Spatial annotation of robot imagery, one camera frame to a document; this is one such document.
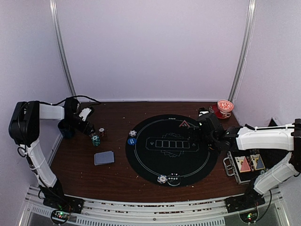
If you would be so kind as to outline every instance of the round black poker mat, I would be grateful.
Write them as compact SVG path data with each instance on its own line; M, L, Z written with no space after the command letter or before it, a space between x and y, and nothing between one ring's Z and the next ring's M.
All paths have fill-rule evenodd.
M187 125L197 127L198 123L182 115L164 114L133 128L137 134L128 136L126 155L138 175L158 185L158 177L164 175L167 181L161 185L186 186L213 170L218 153L209 151L203 142L189 140Z

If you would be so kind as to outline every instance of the white poker chip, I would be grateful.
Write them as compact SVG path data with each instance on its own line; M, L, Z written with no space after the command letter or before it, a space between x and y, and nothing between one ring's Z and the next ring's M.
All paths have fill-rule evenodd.
M160 176L158 176L157 181L158 181L160 184L164 184L164 183L167 181L167 177L166 177L165 175L160 175Z
M135 137L137 135L137 132L135 130L131 130L129 133L128 133L131 137Z

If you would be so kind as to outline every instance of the robotic arm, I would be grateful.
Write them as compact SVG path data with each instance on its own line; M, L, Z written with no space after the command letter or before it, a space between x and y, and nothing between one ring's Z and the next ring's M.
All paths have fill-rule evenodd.
M213 150L239 151L247 149L284 149L287 156L268 172L251 180L241 197L226 200L228 212L254 206L267 191L301 172L301 119L278 127L258 128L245 125L224 130L214 113L200 109L199 128L192 128L192 137L206 141Z
M93 124L86 121L93 108L85 108L79 112L79 102L70 97L65 100L64 107L42 104L39 101L18 102L10 125L9 134L19 146L36 175L45 199L44 205L66 212L80 213L83 200L65 196L63 188L51 171L40 147L40 120L65 120L71 127L90 136L95 133Z

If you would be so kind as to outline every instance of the red and white bowl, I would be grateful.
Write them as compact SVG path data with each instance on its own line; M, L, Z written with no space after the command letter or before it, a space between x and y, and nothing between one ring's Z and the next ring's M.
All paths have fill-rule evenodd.
M217 107L222 114L226 114L234 109L234 104L232 104L229 100L219 100L217 102Z

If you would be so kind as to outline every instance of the brown tabletop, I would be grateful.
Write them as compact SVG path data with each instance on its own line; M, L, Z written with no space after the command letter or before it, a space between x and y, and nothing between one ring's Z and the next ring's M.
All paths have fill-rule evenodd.
M184 187L153 184L131 168L125 153L129 131L141 121L159 114L180 114L197 118L198 108L210 102L118 102L94 106L88 120L96 129L106 128L107 136L94 147L91 138L76 132L74 138L63 139L51 169L63 184L66 194L91 199L120 202L178 202L203 200L243 193L246 186L226 175L222 152L213 171L206 178ZM238 126L234 115L221 120L224 128ZM95 166L94 154L113 151L115 162Z

